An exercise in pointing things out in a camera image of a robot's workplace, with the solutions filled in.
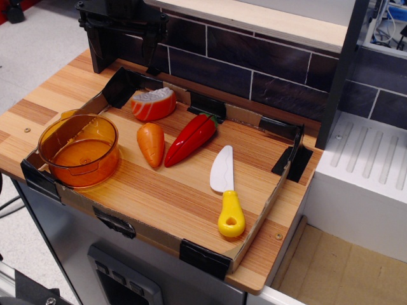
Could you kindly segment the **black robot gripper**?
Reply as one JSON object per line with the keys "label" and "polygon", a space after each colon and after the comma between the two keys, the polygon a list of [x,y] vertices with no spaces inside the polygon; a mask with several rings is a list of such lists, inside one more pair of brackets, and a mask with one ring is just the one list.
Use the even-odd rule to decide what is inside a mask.
{"label": "black robot gripper", "polygon": [[169,16],[144,1],[78,1],[79,26],[87,33],[90,50],[101,58],[99,31],[142,37],[142,56],[151,66],[158,37],[166,33]]}

